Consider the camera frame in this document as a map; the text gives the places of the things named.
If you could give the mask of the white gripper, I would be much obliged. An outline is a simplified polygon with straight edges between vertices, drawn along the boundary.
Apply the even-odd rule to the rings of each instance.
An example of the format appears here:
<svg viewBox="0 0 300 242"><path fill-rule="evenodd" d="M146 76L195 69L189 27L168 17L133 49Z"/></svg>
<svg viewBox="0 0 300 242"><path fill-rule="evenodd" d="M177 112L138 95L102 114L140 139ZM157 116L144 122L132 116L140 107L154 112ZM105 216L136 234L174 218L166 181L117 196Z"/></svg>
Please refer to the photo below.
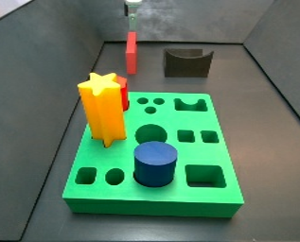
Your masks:
<svg viewBox="0 0 300 242"><path fill-rule="evenodd" d="M137 30L137 7L142 4L142 0L125 0L128 5L128 19L129 19L129 31Z"/></svg>

